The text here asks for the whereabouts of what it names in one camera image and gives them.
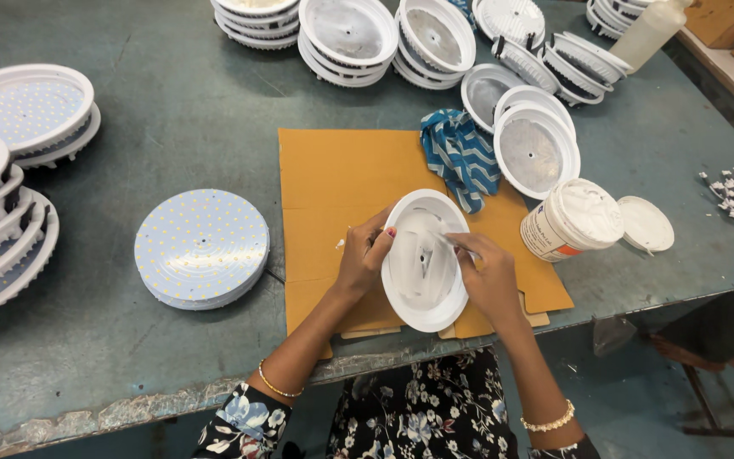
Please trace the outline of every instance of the white plastic bottle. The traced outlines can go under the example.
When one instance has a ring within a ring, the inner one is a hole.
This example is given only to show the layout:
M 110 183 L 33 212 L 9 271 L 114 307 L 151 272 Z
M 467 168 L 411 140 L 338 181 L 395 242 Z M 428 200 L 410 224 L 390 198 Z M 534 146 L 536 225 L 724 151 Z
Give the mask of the white plastic bottle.
M 633 66 L 633 70 L 629 70 L 628 74 L 634 73 L 644 65 L 684 26 L 687 22 L 684 8 L 690 3 L 692 0 L 667 0 L 651 3 L 645 8 L 633 25 L 611 47 L 613 55 Z

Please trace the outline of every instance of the black floral fabric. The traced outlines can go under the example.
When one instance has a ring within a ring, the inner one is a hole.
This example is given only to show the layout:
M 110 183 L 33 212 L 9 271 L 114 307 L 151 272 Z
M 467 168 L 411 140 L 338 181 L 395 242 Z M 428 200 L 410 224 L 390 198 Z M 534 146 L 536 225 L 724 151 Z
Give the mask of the black floral fabric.
M 514 459 L 517 439 L 492 348 L 357 377 L 344 385 L 326 459 Z M 203 430 L 195 458 L 268 458 L 290 409 L 240 385 Z M 529 458 L 598 459 L 586 437 Z

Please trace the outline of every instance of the blue patterned cloth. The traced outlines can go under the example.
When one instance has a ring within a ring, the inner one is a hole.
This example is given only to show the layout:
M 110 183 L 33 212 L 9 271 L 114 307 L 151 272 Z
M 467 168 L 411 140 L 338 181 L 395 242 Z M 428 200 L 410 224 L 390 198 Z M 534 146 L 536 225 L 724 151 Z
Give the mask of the blue patterned cloth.
M 452 3 L 453 5 L 457 6 L 458 10 L 461 11 L 461 13 L 466 17 L 466 20 L 469 21 L 469 25 L 471 26 L 471 31 L 474 32 L 477 30 L 477 26 L 474 25 L 474 13 L 469 11 L 469 3 L 467 3 L 465 0 L 448 0 L 449 3 Z
M 483 208 L 481 193 L 497 193 L 500 167 L 470 114 L 441 109 L 423 117 L 421 145 L 429 170 L 443 177 L 465 213 Z

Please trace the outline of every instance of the gold bangle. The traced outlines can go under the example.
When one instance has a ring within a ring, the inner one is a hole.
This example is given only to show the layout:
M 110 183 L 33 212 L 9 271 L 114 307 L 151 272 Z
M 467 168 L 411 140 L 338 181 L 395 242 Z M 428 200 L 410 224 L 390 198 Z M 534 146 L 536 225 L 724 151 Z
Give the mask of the gold bangle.
M 290 399 L 295 399 L 296 397 L 299 397 L 302 394 L 302 391 L 305 390 L 304 388 L 302 388 L 302 390 L 299 391 L 298 394 L 286 394 L 285 392 L 282 392 L 279 389 L 277 389 L 276 387 L 272 386 L 271 383 L 268 382 L 267 379 L 265 379 L 265 375 L 263 375 L 263 362 L 264 361 L 265 361 L 265 359 L 260 360 L 260 378 L 263 379 L 263 382 L 265 383 L 265 385 L 268 386 L 269 389 L 271 389 L 271 391 L 274 391 L 277 394 L 280 394 L 283 397 L 288 397 Z
M 566 425 L 568 421 L 571 421 L 571 418 L 573 417 L 574 407 L 573 403 L 571 403 L 571 400 L 566 399 L 566 402 L 568 402 L 568 411 L 565 412 L 565 416 L 562 416 L 560 419 L 549 422 L 548 424 L 540 424 L 540 425 L 534 425 L 529 424 L 525 422 L 525 419 L 523 419 L 522 416 L 520 416 L 520 422 L 523 423 L 523 426 L 532 431 L 532 432 L 547 432 L 547 431 L 553 431 L 555 429 L 558 429 L 562 427 L 563 425 Z

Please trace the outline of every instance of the human hand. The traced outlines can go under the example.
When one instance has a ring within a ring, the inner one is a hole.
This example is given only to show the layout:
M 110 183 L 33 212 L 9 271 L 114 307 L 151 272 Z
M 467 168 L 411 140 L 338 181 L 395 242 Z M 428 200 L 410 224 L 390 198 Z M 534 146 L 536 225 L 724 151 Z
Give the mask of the human hand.
M 451 233 L 447 235 L 460 246 L 455 246 L 457 262 L 461 266 L 463 285 L 472 304 L 480 309 L 495 328 L 521 325 L 525 317 L 519 304 L 515 257 L 503 250 L 486 235 Z M 469 249 L 483 260 L 477 269 Z
M 381 227 L 387 222 L 393 207 L 395 203 L 373 215 L 364 224 L 347 230 L 339 277 L 331 290 L 352 303 L 356 303 L 373 286 L 381 272 L 384 257 L 392 248 L 395 228 L 391 226 L 382 231 Z

